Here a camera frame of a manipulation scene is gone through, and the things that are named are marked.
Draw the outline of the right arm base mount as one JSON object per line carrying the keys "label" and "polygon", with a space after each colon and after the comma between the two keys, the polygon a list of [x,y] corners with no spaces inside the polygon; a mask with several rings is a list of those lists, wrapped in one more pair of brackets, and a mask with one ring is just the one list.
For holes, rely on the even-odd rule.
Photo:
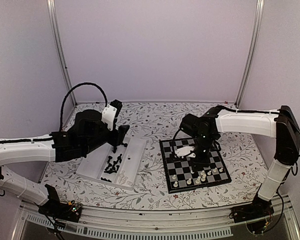
{"label": "right arm base mount", "polygon": [[265,201],[255,197],[251,203],[231,208],[229,218],[234,223],[248,222],[246,227],[252,234],[263,234],[273,218],[272,201]]}

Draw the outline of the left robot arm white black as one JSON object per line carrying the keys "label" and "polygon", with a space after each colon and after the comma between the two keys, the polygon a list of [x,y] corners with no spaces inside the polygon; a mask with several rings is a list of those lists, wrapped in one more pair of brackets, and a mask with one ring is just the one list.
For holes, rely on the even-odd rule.
{"label": "left robot arm white black", "polygon": [[60,217],[64,206],[54,187],[41,185],[13,173],[7,168],[11,163],[65,162],[81,157],[104,145],[114,148],[123,143],[130,126],[116,126],[117,110],[98,112],[88,109],[75,116],[67,131],[55,131],[39,137],[22,139],[0,138],[0,189],[32,201],[53,216]]}

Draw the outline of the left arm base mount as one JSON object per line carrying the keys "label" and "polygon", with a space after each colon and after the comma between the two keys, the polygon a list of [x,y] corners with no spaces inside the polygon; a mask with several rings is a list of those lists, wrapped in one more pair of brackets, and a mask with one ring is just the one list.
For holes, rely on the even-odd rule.
{"label": "left arm base mount", "polygon": [[50,199],[44,205],[39,205],[38,208],[41,214],[74,223],[79,222],[82,213],[82,204],[73,200],[65,203]]}

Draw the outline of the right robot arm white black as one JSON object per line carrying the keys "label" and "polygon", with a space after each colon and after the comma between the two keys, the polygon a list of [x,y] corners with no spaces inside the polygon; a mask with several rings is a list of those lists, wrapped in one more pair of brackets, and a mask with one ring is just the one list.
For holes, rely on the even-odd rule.
{"label": "right robot arm white black", "polygon": [[185,115],[179,129],[195,138],[196,144],[179,148],[174,155],[179,158],[190,157],[192,166],[199,170],[208,164],[208,154],[222,133],[238,132],[276,139],[274,160],[256,194],[257,200],[248,208],[248,214],[252,218],[259,218],[267,211],[267,202],[272,199],[291,167],[300,158],[300,128],[287,105],[278,110],[266,111],[237,110],[218,105],[201,117]]}

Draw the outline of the white bishop piece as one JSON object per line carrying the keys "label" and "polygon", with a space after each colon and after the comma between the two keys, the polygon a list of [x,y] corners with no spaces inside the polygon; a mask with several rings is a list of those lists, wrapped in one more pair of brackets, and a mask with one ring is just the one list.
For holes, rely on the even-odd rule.
{"label": "white bishop piece", "polygon": [[195,179],[195,184],[200,184],[201,183],[201,177],[198,176],[196,179]]}

